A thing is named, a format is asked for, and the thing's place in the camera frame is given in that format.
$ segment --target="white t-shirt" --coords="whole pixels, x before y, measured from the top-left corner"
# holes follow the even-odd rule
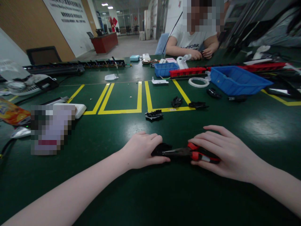
[[[207,38],[216,34],[217,32],[195,32],[193,35],[190,35],[189,32],[183,31],[182,24],[177,24],[171,36],[177,39],[176,46],[198,50]]]

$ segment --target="red desk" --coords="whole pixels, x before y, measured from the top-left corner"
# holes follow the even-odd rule
[[[118,45],[116,32],[109,35],[91,38],[96,53],[108,53],[114,46]]]

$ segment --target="pliers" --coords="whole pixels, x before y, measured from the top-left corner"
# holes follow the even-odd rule
[[[195,145],[194,143],[188,143],[186,148],[178,148],[171,151],[162,152],[162,156],[189,156],[194,161],[205,161],[209,163],[217,164],[221,159],[212,152]]]

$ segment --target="blue plastic bin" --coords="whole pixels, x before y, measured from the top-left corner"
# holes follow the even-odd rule
[[[228,96],[254,95],[273,84],[236,66],[211,68],[211,81]]]
[[[157,77],[169,77],[169,71],[178,70],[176,63],[155,64],[155,74]]]

